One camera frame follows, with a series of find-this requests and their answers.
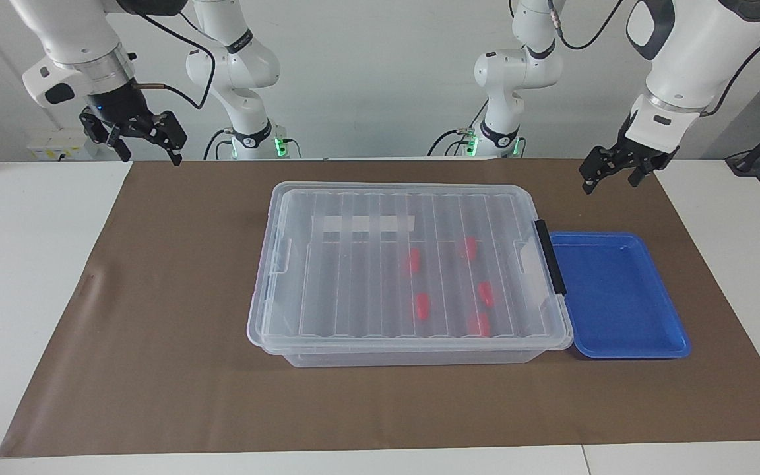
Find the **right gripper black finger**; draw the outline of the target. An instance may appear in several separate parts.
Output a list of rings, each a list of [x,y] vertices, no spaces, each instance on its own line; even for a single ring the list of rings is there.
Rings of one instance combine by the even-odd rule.
[[[122,162],[128,163],[131,159],[131,151],[121,138],[121,129],[118,125],[108,126],[93,113],[81,113],[80,123],[84,134],[94,143],[103,144],[111,150]]]
[[[182,162],[181,150],[187,142],[187,133],[172,111],[164,111],[152,117],[152,143],[166,151],[173,166]]]

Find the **blue plastic tray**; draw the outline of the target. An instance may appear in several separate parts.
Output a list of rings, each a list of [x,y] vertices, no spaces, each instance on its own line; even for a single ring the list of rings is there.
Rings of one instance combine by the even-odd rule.
[[[627,232],[551,232],[574,346],[591,359],[680,359],[691,343],[645,242]]]

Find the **brown paper table mat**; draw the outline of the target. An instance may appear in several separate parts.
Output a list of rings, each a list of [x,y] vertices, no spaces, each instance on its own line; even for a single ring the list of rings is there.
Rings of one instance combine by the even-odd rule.
[[[283,181],[511,184],[551,229],[637,234],[693,351],[296,369],[245,334]],[[136,162],[0,457],[760,440],[760,355],[658,178],[580,183],[564,159]]]

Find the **white wall socket box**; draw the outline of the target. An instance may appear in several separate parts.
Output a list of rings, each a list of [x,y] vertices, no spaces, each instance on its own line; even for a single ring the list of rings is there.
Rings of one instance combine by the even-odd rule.
[[[80,129],[33,130],[25,148],[35,160],[92,160],[96,145]]]

